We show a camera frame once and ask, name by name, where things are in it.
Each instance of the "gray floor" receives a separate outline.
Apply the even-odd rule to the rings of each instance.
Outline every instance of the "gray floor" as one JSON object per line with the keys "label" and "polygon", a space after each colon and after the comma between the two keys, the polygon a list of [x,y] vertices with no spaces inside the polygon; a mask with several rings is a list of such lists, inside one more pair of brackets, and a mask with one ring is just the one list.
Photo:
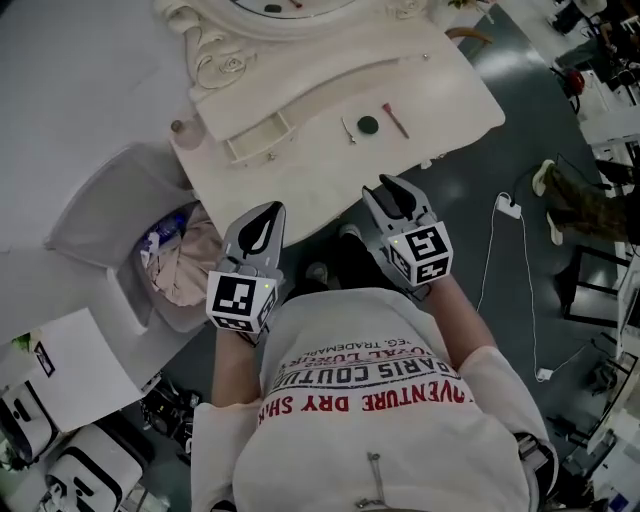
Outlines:
{"label": "gray floor", "polygon": [[[494,25],[485,20],[478,28],[492,36],[495,43],[479,51],[476,42],[465,42],[461,49],[503,108],[507,119],[505,125],[492,130],[475,144],[446,155],[427,170],[412,169],[403,175],[428,194],[440,219],[445,221],[455,250],[453,274],[474,303],[479,298],[489,220],[498,192],[512,194],[518,176],[546,158],[555,158],[558,152],[578,166],[587,179],[598,179],[591,151],[556,79],[499,7],[492,9],[492,15]],[[529,183],[528,179],[521,180],[517,200],[526,219],[538,320],[538,362],[540,366],[555,368],[600,329],[560,318],[553,275],[568,264],[576,243],[610,252],[613,247],[578,236],[565,237],[562,247],[552,245],[544,218],[545,202],[533,196]],[[344,222],[355,222],[360,226],[369,248],[382,262],[377,251],[378,235],[360,202],[310,239],[284,251],[281,267],[287,275],[288,286],[292,285],[300,262],[306,261],[308,255],[317,256],[318,251],[326,248],[336,226]],[[543,415],[562,413],[588,427],[593,418],[581,414],[576,404],[584,398],[582,388],[586,374],[604,355],[587,347],[550,382],[538,384],[535,381],[522,225],[498,213],[495,230],[482,315],[500,349],[531,390]],[[587,261],[584,268],[584,279],[597,279],[599,284],[610,283],[615,277],[613,266],[598,260]],[[578,306],[597,310],[601,316],[611,315],[612,311],[611,301],[596,292],[589,294],[586,303]],[[177,384],[198,389],[205,398],[209,396],[214,336],[213,328],[206,328],[166,368],[166,373]],[[601,346],[608,348],[606,342]],[[139,424],[137,406],[128,408],[125,413]],[[177,460],[171,442],[153,432],[149,437],[157,456],[144,476],[144,483],[152,492],[167,496],[173,510],[188,510],[187,466]],[[560,437],[552,435],[552,438],[561,456],[572,449]]]}

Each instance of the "green round object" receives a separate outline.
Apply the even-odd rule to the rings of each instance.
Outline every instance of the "green round object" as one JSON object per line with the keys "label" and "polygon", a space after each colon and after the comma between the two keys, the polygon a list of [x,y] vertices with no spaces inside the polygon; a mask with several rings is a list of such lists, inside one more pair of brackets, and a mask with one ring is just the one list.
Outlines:
{"label": "green round object", "polygon": [[373,135],[378,132],[378,121],[375,117],[364,116],[358,121],[358,129],[367,135]]}

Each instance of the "white vanity table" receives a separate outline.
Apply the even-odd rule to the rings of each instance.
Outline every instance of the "white vanity table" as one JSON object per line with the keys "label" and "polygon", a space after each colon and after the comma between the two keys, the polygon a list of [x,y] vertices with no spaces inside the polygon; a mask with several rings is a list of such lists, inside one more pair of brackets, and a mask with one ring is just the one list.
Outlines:
{"label": "white vanity table", "polygon": [[[504,114],[472,66],[427,17],[427,0],[156,0],[184,33],[190,96],[206,133],[174,143],[221,233],[250,208],[287,208],[285,245],[375,187],[473,143]],[[406,139],[382,110],[390,103]],[[359,132],[362,116],[379,123]],[[353,134],[352,145],[341,119]]]}

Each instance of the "white t-shirt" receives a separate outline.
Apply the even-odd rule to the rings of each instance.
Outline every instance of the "white t-shirt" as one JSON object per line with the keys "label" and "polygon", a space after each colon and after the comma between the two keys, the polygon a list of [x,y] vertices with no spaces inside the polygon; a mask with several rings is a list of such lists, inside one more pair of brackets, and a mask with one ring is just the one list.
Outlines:
{"label": "white t-shirt", "polygon": [[459,373],[448,361],[433,317],[399,293],[288,302],[266,341],[264,399],[196,409],[192,510],[353,512],[379,497],[368,453],[389,507],[527,510],[511,432],[548,439],[531,395],[494,348]]}

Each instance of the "white cable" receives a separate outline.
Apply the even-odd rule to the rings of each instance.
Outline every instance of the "white cable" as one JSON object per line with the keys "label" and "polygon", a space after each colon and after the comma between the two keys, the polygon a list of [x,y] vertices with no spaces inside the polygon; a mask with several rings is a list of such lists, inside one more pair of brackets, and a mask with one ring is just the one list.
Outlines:
{"label": "white cable", "polygon": [[[489,248],[487,249],[487,260],[484,264],[484,274],[482,275],[482,286],[480,288],[480,300],[478,301],[478,305],[476,306],[476,311],[480,311],[480,305],[482,304],[482,299],[484,298],[484,286],[487,279],[487,270],[489,268],[489,260],[491,258],[491,246],[493,244],[493,219],[496,213],[496,207],[498,205],[498,200],[500,196],[505,196],[509,201],[511,201],[511,196],[506,192],[500,192],[497,197],[495,203],[493,203],[493,211],[491,212],[491,234],[489,235]],[[520,215],[520,220],[522,221],[522,244],[524,246],[524,261],[527,265],[527,278],[529,279],[529,292],[531,294],[531,331],[533,333],[533,376],[535,377],[537,382],[544,382],[545,379],[541,379],[538,377],[538,336],[537,325],[536,325],[536,310],[535,310],[535,295],[533,293],[533,283],[531,282],[531,267],[529,265],[529,254],[527,252],[527,226],[524,222],[524,216]],[[569,357],[564,363],[560,364],[555,370],[552,370],[552,374],[560,370],[564,365],[570,363],[573,359],[578,357],[580,353],[587,348],[587,345],[583,345],[580,349],[578,349],[571,357]]]}

